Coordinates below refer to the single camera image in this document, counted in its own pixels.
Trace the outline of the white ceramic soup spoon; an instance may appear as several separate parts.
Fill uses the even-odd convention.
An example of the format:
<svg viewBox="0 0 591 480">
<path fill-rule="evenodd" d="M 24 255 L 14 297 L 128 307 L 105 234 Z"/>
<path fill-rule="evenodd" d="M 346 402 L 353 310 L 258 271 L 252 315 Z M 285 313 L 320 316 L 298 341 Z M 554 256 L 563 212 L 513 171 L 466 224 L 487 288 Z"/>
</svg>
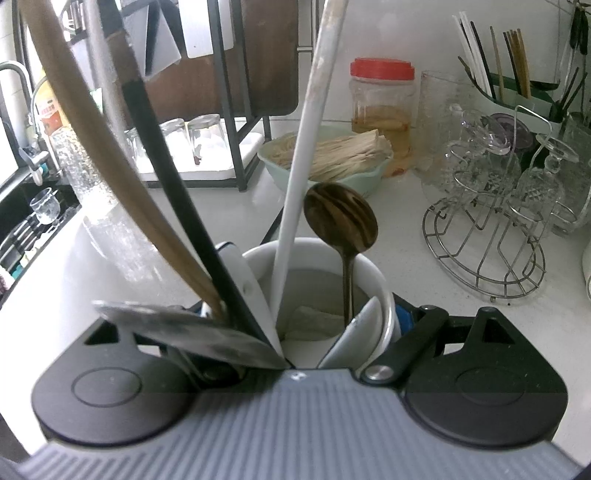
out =
<svg viewBox="0 0 591 480">
<path fill-rule="evenodd" d="M 344 333 L 318 363 L 318 369 L 359 369 L 375 350 L 384 319 L 380 300 L 374 296 L 363 305 Z"/>
</svg>

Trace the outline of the white ceramic mug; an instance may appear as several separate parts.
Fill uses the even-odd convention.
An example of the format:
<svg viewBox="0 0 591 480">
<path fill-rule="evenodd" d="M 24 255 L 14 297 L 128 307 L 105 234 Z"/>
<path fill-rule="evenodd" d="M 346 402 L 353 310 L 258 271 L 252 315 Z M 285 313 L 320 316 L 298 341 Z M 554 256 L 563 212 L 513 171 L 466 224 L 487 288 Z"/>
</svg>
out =
<svg viewBox="0 0 591 480">
<path fill-rule="evenodd" d="M 242 253 L 266 297 L 270 296 L 276 241 Z M 378 267 L 366 256 L 353 263 L 353 317 L 376 296 L 383 313 L 382 335 L 369 359 L 355 372 L 376 360 L 392 340 L 401 337 L 394 295 Z M 276 331 L 283 355 L 297 369 L 318 369 L 318 363 L 346 329 L 342 295 L 342 260 L 318 238 L 298 237 L 290 256 L 287 282 Z"/>
</svg>

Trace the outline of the copper long-handled spoon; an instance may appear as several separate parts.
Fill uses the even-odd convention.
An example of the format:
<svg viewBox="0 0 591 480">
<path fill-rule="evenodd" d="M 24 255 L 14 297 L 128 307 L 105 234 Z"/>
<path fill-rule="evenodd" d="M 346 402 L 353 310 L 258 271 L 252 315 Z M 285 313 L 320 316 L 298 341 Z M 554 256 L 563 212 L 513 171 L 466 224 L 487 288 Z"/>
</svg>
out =
<svg viewBox="0 0 591 480">
<path fill-rule="evenodd" d="M 353 263 L 377 242 L 377 217 L 361 194 L 332 182 L 318 182 L 308 189 L 304 217 L 315 235 L 342 259 L 342 311 L 348 326 L 353 320 Z"/>
</svg>

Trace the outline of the white black chopstick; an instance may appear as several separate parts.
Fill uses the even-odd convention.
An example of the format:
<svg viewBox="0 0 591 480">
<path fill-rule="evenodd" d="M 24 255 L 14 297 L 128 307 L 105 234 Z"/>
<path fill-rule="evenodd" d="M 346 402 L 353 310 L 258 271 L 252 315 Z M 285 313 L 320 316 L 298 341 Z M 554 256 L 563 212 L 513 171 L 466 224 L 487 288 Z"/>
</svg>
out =
<svg viewBox="0 0 591 480">
<path fill-rule="evenodd" d="M 151 107 L 147 92 L 138 70 L 133 51 L 116 3 L 96 1 L 101 21 L 101 30 L 108 46 L 114 69 L 121 83 L 122 96 L 136 127 L 139 138 L 154 168 L 156 176 L 202 264 L 201 275 L 217 293 L 216 299 L 204 299 L 211 307 L 219 302 L 225 304 L 232 320 L 263 343 L 269 343 L 257 318 L 250 311 L 242 293 L 235 285 L 219 257 L 214 244 L 202 223 L 197 209 L 173 164 L 172 157 Z"/>
</svg>

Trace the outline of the large steel spoon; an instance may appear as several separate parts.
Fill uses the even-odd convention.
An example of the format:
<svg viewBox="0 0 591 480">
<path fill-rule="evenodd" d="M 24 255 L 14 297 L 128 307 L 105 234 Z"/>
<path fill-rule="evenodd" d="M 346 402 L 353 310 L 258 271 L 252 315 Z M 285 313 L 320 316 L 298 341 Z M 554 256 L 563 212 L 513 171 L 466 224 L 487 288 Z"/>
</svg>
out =
<svg viewBox="0 0 591 480">
<path fill-rule="evenodd" d="M 245 367 L 290 367 L 266 342 L 186 310 L 103 300 L 92 305 L 102 319 L 118 327 L 193 355 Z"/>
</svg>

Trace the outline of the white long-handled ladle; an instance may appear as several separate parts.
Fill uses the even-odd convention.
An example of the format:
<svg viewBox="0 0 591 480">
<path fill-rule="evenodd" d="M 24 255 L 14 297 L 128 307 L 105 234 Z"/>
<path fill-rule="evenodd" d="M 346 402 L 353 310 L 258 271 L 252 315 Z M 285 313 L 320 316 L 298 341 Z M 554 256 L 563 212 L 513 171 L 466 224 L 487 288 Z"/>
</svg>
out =
<svg viewBox="0 0 591 480">
<path fill-rule="evenodd" d="M 325 2 L 322 21 L 318 30 L 317 45 L 311 61 L 301 122 L 295 137 L 293 162 L 287 183 L 286 202 L 280 223 L 279 244 L 273 262 L 273 274 L 270 282 L 270 313 L 273 318 L 279 316 L 283 301 L 284 285 L 287 282 L 290 253 L 294 246 L 297 224 L 304 206 L 304 194 L 308 190 L 308 176 L 311 173 L 318 141 L 318 129 L 322 124 L 325 102 L 328 98 L 329 84 L 335 67 L 348 8 L 348 0 L 329 0 Z"/>
</svg>

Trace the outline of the brown wooden chopstick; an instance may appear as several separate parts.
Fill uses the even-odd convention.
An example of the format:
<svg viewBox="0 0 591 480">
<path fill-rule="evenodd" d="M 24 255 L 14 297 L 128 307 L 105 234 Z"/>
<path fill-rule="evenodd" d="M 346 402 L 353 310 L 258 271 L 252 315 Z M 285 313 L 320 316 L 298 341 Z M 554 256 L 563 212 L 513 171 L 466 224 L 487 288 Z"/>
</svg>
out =
<svg viewBox="0 0 591 480">
<path fill-rule="evenodd" d="M 38 57 L 82 146 L 135 224 L 215 317 L 224 312 L 211 278 L 154 203 L 92 99 L 49 1 L 21 1 Z"/>
</svg>

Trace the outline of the black kitchen sink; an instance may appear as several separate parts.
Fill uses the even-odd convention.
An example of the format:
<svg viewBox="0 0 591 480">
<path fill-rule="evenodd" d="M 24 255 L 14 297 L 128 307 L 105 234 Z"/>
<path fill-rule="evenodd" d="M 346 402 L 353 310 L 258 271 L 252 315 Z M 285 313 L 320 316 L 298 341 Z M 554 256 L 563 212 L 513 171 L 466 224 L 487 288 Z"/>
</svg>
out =
<svg viewBox="0 0 591 480">
<path fill-rule="evenodd" d="M 42 224 L 30 202 L 43 188 L 23 182 L 6 194 L 1 202 L 1 304 L 16 288 L 17 282 L 38 253 L 79 210 L 79 201 L 71 186 L 50 182 L 60 206 L 58 218 Z"/>
</svg>

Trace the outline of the clear glass pitcher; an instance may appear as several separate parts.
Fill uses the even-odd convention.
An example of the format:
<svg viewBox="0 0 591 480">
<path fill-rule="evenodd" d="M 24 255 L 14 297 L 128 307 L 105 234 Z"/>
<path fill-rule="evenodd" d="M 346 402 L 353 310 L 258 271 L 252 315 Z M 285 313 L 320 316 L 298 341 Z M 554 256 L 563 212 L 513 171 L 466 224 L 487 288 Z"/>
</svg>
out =
<svg viewBox="0 0 591 480">
<path fill-rule="evenodd" d="M 560 182 L 552 231 L 567 236 L 590 221 L 590 127 L 581 113 L 569 113 L 558 139 L 547 144 L 551 171 Z"/>
</svg>

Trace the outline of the red-lid plastic jar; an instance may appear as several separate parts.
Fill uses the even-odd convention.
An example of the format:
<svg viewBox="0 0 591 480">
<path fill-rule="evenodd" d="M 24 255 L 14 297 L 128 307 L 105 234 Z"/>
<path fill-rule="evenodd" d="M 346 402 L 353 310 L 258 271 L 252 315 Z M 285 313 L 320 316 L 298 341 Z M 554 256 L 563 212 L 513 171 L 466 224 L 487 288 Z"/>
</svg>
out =
<svg viewBox="0 0 591 480">
<path fill-rule="evenodd" d="M 412 152 L 415 67 L 405 60 L 358 57 L 349 65 L 349 75 L 353 131 L 378 130 L 393 150 L 385 176 L 405 173 L 410 168 Z"/>
</svg>

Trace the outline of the green white utensil caddy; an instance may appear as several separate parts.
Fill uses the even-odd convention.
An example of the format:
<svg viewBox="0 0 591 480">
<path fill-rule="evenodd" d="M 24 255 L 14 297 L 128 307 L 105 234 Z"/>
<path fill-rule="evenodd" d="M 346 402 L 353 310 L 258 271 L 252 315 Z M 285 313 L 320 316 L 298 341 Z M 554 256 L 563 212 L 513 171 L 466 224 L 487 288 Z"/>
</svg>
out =
<svg viewBox="0 0 591 480">
<path fill-rule="evenodd" d="M 590 93 L 590 5 L 574 4 L 569 32 L 558 43 L 559 58 L 551 82 L 536 80 L 534 58 L 520 28 L 479 30 L 465 11 L 453 16 L 463 54 L 459 57 L 484 105 L 493 112 L 520 106 L 528 111 L 522 121 L 538 129 L 548 121 L 554 131 L 566 121 L 576 103 L 584 118 Z"/>
</svg>

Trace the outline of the upturned glass right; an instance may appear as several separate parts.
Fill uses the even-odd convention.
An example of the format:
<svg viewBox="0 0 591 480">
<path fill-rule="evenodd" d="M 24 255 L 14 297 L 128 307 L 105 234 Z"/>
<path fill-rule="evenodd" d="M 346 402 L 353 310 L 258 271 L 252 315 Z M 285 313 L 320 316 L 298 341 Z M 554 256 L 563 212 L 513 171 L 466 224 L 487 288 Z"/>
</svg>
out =
<svg viewBox="0 0 591 480">
<path fill-rule="evenodd" d="M 186 129 L 195 164 L 208 165 L 225 154 L 225 134 L 218 114 L 195 117 L 186 123 Z"/>
</svg>

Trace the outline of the upturned glass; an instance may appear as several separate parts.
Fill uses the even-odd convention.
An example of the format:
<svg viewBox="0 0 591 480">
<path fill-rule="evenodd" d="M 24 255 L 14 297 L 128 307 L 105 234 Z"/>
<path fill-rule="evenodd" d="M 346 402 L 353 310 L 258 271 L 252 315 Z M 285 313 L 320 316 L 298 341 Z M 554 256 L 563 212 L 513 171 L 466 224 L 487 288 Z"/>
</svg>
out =
<svg viewBox="0 0 591 480">
<path fill-rule="evenodd" d="M 218 114 L 195 117 L 186 123 L 186 129 L 195 164 L 208 165 L 225 154 L 225 134 Z"/>
<path fill-rule="evenodd" d="M 184 120 L 168 120 L 160 125 L 160 129 L 177 171 L 189 172 L 194 162 Z"/>
</svg>

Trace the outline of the tall textured glass mug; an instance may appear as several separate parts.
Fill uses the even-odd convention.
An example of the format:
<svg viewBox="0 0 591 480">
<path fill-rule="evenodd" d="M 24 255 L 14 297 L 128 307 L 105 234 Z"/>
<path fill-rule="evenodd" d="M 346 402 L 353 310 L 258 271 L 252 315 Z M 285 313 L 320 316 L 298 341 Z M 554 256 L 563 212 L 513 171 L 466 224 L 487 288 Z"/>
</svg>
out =
<svg viewBox="0 0 591 480">
<path fill-rule="evenodd" d="M 91 224 L 107 220 L 118 201 L 69 125 L 50 136 L 58 163 Z"/>
</svg>

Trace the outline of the wine glass in sink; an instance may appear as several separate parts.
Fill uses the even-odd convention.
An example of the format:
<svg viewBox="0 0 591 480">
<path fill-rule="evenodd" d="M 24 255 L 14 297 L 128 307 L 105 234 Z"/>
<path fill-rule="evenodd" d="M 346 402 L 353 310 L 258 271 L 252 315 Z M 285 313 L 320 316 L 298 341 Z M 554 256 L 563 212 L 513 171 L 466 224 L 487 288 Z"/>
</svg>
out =
<svg viewBox="0 0 591 480">
<path fill-rule="evenodd" d="M 47 187 L 35 195 L 29 202 L 40 224 L 50 225 L 58 219 L 61 207 L 55 196 L 55 191 Z"/>
</svg>

